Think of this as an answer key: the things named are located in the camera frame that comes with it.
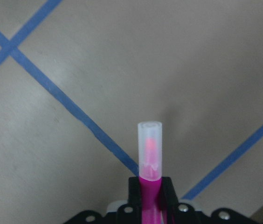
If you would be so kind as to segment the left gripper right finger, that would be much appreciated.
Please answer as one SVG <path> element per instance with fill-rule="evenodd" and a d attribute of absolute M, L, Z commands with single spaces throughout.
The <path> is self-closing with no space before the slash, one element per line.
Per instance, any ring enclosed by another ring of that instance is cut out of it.
<path fill-rule="evenodd" d="M 170 177 L 162 177 L 160 189 L 160 208 L 167 210 L 179 202 Z"/>

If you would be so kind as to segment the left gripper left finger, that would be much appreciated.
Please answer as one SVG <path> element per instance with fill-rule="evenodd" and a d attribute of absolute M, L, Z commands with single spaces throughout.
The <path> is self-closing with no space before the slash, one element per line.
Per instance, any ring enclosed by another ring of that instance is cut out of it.
<path fill-rule="evenodd" d="M 142 208 L 141 185 L 138 177 L 128 179 L 128 204 Z"/>

